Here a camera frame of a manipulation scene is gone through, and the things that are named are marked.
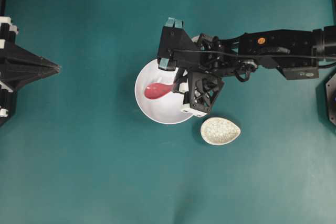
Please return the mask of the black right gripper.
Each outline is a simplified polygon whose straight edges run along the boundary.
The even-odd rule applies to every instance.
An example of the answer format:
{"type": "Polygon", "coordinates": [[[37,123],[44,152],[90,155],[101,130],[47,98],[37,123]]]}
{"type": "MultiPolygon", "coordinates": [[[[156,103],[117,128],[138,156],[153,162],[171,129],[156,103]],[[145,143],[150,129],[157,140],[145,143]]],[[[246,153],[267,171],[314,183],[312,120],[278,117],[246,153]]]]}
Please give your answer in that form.
{"type": "Polygon", "coordinates": [[[203,117],[211,112],[224,86],[221,78],[249,80],[259,65],[249,55],[239,53],[242,38],[242,35],[233,39],[198,36],[194,43],[201,54],[199,65],[191,69],[179,68],[173,82],[172,92],[184,94],[181,112],[203,117]]]}

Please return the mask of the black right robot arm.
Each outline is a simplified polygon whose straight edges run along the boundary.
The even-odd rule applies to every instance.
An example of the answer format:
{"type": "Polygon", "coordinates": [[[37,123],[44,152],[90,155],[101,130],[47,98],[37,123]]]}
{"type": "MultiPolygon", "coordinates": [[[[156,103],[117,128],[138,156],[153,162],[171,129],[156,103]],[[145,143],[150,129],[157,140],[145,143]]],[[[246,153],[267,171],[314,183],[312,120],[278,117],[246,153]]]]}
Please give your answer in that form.
{"type": "Polygon", "coordinates": [[[232,39],[200,34],[192,40],[181,28],[164,27],[157,60],[160,69],[176,71],[173,92],[183,92],[183,110],[210,113],[224,77],[247,82],[259,67],[275,69],[287,80],[314,79],[335,66],[335,27],[312,31],[271,30],[232,39]]]}

